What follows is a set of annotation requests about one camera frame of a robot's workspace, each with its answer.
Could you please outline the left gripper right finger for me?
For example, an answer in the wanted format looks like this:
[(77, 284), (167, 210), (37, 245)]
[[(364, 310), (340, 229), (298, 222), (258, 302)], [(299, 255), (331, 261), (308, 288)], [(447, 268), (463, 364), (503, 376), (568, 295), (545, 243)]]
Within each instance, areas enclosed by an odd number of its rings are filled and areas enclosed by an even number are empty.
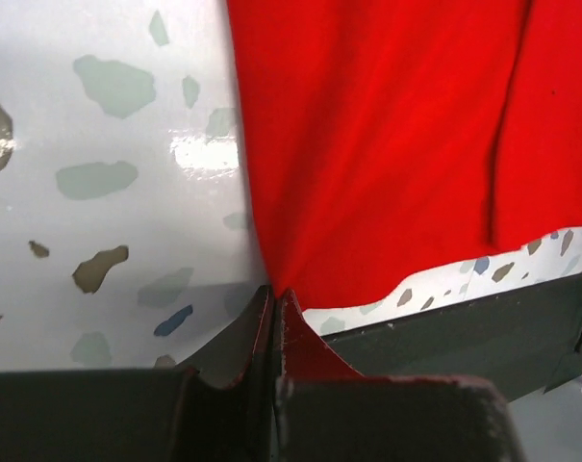
[(464, 375), (366, 376), (280, 307), (275, 418), (282, 461), (522, 461), (503, 396)]

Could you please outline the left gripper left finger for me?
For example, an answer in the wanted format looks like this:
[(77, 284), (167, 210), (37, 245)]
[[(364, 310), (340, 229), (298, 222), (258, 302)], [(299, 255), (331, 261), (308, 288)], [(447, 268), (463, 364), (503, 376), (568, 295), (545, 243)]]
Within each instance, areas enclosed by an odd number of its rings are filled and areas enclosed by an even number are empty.
[(274, 297), (170, 368), (0, 372), (0, 461), (267, 461)]

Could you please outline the red t shirt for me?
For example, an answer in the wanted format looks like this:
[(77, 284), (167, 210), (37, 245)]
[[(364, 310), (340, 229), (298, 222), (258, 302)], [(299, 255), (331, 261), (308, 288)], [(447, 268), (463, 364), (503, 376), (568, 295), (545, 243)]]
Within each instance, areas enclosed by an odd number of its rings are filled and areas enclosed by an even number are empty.
[(231, 1), (277, 295), (369, 304), (582, 226), (582, 1)]

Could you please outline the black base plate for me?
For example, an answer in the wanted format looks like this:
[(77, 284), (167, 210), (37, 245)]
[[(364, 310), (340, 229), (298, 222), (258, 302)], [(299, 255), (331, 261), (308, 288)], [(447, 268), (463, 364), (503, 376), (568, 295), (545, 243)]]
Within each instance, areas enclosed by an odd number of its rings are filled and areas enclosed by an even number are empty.
[(582, 273), (324, 338), (366, 376), (473, 375), (509, 400), (582, 373)]

